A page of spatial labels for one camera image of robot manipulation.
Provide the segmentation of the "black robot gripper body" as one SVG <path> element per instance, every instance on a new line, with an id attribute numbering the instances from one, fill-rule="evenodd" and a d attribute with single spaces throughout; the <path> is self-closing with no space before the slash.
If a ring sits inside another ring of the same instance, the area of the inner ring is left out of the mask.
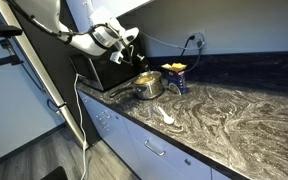
<path id="1" fill-rule="evenodd" d="M 133 66 L 135 69 L 148 69 L 148 61 L 136 43 L 130 43 L 121 50 L 120 61 Z"/>

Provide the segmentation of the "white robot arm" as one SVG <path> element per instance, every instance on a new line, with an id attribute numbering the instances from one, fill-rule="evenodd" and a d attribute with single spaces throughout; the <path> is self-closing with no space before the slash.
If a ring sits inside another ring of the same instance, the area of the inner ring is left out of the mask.
<path id="1" fill-rule="evenodd" d="M 132 65 L 131 43 L 139 34 L 137 27 L 126 30 L 105 8 L 99 7 L 90 16 L 93 24 L 87 31 L 76 32 L 60 21 L 60 0 L 6 0 L 27 21 L 41 31 L 62 40 L 65 44 L 91 55 L 101 56 L 112 46 L 116 51 L 110 60 L 116 64 L 124 62 L 123 51 Z"/>

